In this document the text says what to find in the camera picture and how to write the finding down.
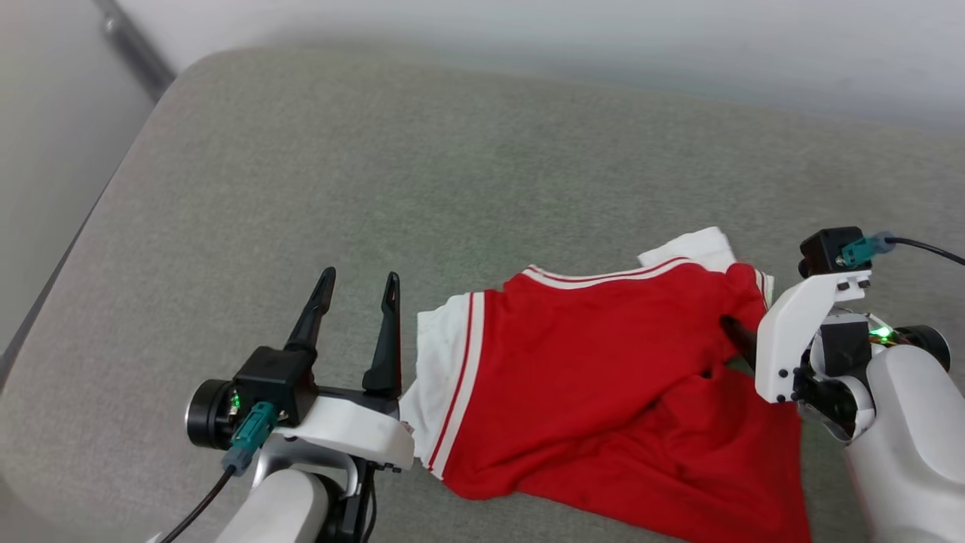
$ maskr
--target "black cable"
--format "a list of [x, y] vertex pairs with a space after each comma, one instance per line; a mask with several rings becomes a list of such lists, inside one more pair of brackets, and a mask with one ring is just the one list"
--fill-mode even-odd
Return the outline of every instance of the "black cable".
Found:
[[171, 543], [180, 535], [181, 532], [184, 531], [184, 529], [191, 526], [191, 523], [193, 523], [194, 520], [201, 515], [202, 511], [204, 511], [205, 508], [208, 507], [212, 501], [214, 501], [214, 497], [221, 492], [221, 489], [225, 488], [225, 485], [228, 484], [228, 479], [232, 478], [232, 475], [234, 475], [234, 470], [234, 466], [228, 466], [225, 469], [225, 472], [221, 475], [221, 478], [218, 479], [218, 482], [214, 484], [214, 488], [211, 489], [211, 492], [207, 493], [207, 496], [201, 500], [201, 503], [198, 503], [198, 506], [195, 507], [193, 511], [188, 513], [188, 515], [184, 517], [184, 520], [171, 530], [171, 533], [169, 533], [164, 539], [161, 539], [161, 543]]
[[372, 515], [369, 517], [369, 527], [365, 529], [365, 535], [362, 536], [362, 543], [369, 543], [369, 538], [372, 537], [372, 531], [375, 529], [375, 514], [378, 512], [378, 507], [375, 505], [375, 484], [372, 483]]
[[951, 260], [952, 262], [957, 262], [962, 266], [965, 266], [965, 258], [958, 256], [957, 254], [950, 253], [945, 249], [940, 249], [935, 245], [929, 245], [928, 243], [916, 242], [915, 240], [909, 240], [907, 238], [885, 238], [885, 243], [900, 243], [902, 245], [909, 245], [912, 247], [917, 247], [919, 249], [924, 249], [926, 251], [933, 252], [938, 256], [944, 256], [945, 258]]

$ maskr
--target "gray upholstery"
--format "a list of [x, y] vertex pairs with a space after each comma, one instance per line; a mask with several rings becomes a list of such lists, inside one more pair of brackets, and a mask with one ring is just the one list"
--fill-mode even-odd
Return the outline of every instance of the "gray upholstery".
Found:
[[[219, 474], [184, 436], [195, 386], [281, 345], [325, 266], [317, 380], [360, 383], [395, 270], [410, 382], [417, 311], [531, 263], [628, 269], [716, 224], [781, 290], [821, 227], [965, 249], [963, 175], [962, 142], [907, 129], [318, 50], [215, 55], [157, 106], [77, 240], [0, 401], [0, 468], [66, 529], [144, 540]], [[901, 249], [867, 306], [955, 342], [963, 281]], [[809, 423], [802, 454], [814, 539], [862, 539], [840, 447]], [[210, 540], [248, 478], [184, 540]], [[546, 500], [461, 500], [422, 469], [378, 493], [374, 541], [667, 540]]]

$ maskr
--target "red jersey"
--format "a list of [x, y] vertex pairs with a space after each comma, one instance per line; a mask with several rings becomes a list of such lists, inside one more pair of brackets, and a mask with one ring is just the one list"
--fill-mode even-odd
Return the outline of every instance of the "red jersey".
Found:
[[728, 368], [764, 275], [684, 257], [591, 277], [536, 267], [419, 314], [401, 402], [456, 494], [523, 492], [694, 542], [809, 541], [800, 420]]

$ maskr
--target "gray fabric surface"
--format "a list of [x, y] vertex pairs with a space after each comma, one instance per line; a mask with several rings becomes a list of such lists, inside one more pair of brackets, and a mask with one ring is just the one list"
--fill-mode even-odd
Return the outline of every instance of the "gray fabric surface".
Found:
[[[411, 382], [417, 311], [531, 263], [624, 270], [716, 224], [780, 290], [821, 227], [965, 248], [963, 175], [962, 142], [905, 129], [316, 50], [219, 54], [157, 106], [77, 240], [0, 400], [0, 469], [67, 529], [143, 540], [218, 476], [220, 453], [184, 436], [194, 388], [281, 345], [325, 266], [339, 280], [317, 380], [360, 383], [395, 270]], [[965, 275], [912, 250], [881, 260], [866, 306], [955, 343]], [[809, 424], [802, 454], [815, 541], [862, 539], [841, 448]], [[184, 541], [210, 540], [247, 481]], [[546, 500], [461, 500], [422, 469], [380, 475], [378, 493], [375, 541], [667, 540]]]
[[84, 543], [94, 539], [84, 534], [67, 533], [40, 517], [14, 496], [0, 480], [0, 527], [4, 541], [42, 541], [43, 543]]

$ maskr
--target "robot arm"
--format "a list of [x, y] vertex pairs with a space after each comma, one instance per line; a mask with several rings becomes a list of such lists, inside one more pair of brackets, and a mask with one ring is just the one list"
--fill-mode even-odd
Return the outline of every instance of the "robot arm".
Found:
[[892, 329], [836, 304], [863, 298], [870, 265], [849, 269], [841, 248], [857, 228], [802, 244], [807, 278], [758, 328], [755, 386], [771, 403], [815, 411], [844, 456], [876, 541], [965, 539], [965, 399], [934, 329]]
[[[204, 382], [188, 404], [188, 438], [228, 450], [226, 476], [244, 473], [261, 451], [248, 499], [218, 542], [368, 541], [375, 473], [412, 466], [415, 443], [399, 421], [399, 276], [389, 273], [382, 328], [361, 390], [315, 383], [318, 330], [334, 284], [335, 269], [326, 269], [284, 349], [259, 347], [233, 378]], [[344, 481], [319, 469], [342, 472]], [[162, 541], [177, 537], [203, 505]]]

